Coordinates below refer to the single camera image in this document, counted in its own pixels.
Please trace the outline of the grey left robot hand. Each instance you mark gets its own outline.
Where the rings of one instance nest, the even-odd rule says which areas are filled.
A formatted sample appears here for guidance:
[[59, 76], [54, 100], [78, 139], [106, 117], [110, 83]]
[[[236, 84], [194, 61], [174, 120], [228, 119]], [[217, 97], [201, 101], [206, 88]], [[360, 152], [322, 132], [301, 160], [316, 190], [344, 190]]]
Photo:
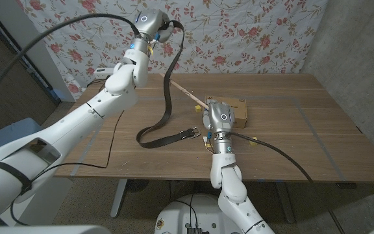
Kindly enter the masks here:
[[141, 37], [148, 42], [153, 40], [160, 43], [167, 42], [173, 32], [168, 15], [161, 10], [141, 11], [134, 24]]

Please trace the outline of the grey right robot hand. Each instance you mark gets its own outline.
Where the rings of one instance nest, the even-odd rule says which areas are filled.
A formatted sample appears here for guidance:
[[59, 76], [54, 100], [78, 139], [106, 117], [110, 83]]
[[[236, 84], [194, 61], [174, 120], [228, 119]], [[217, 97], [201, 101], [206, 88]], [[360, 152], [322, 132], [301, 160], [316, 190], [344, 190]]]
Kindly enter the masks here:
[[213, 133], [232, 131], [235, 117], [231, 106], [215, 99], [206, 100], [207, 108], [203, 113], [203, 125]]

